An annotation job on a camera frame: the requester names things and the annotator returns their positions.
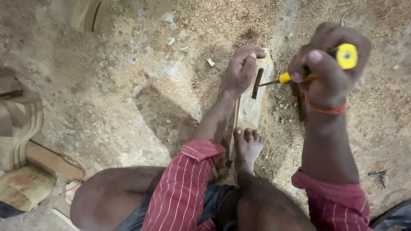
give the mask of hand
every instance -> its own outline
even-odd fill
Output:
[[[250,86],[255,72],[257,58],[265,58],[264,49],[252,45],[244,45],[236,50],[227,70],[224,90],[239,97]]]
[[[342,43],[352,44],[358,51],[357,66],[349,70],[342,70],[337,61],[326,53]],[[353,29],[323,23],[317,27],[310,43],[293,57],[288,73],[292,81],[299,83],[301,91],[314,107],[333,110],[345,102],[347,93],[353,89],[364,69],[370,51],[370,41]],[[303,82],[303,66],[308,66],[318,78]]]

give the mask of person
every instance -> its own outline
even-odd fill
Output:
[[[341,43],[358,50],[355,68],[343,71],[326,52]],[[263,49],[239,48],[228,67],[225,88],[168,167],[103,170],[77,191],[73,224],[85,231],[128,230],[370,230],[369,206],[360,188],[346,132],[346,95],[361,75],[369,40],[350,28],[323,23],[289,65],[305,94],[302,164],[292,176],[305,189],[310,220],[283,192],[255,177],[254,161],[265,138],[258,130],[233,131],[238,187],[209,185],[229,116],[251,84]],[[303,81],[304,66],[318,78]]]

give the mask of dark shorts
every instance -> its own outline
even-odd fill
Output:
[[[152,193],[145,193],[138,207],[115,231],[140,231],[150,204]],[[239,191],[233,185],[208,185],[204,196],[203,213],[197,221],[212,219],[217,230],[233,231],[237,229],[237,202]]]

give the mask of orange wrist band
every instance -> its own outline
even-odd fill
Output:
[[[310,106],[310,110],[311,110],[312,112],[319,112],[319,113],[324,113],[324,114],[335,115],[335,114],[341,114],[341,113],[343,113],[343,112],[345,111],[345,109],[346,109],[346,102],[344,102],[341,106],[337,107],[336,109],[333,109],[333,110],[323,110],[323,109],[319,109],[319,108],[314,107],[314,106],[311,104],[311,102],[310,102],[310,100],[309,100],[308,97],[306,97],[306,101],[307,101],[308,105]]]

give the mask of toe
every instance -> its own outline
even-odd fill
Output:
[[[250,141],[254,140],[254,137],[253,137],[253,133],[252,133],[252,129],[251,129],[251,128],[247,128],[247,129],[244,131],[244,138],[245,138],[245,140],[246,140],[247,142],[250,142]]]
[[[236,127],[233,130],[233,137],[234,137],[234,142],[238,142],[241,139],[242,136],[242,127]]]
[[[259,142],[260,144],[265,144],[265,143],[266,143],[266,138],[263,137],[263,136],[260,136],[259,139],[258,139],[258,142]]]
[[[253,137],[254,137],[254,140],[255,140],[255,141],[258,141],[259,138],[260,138],[260,131],[257,130],[257,129],[254,129],[254,130],[253,130]]]

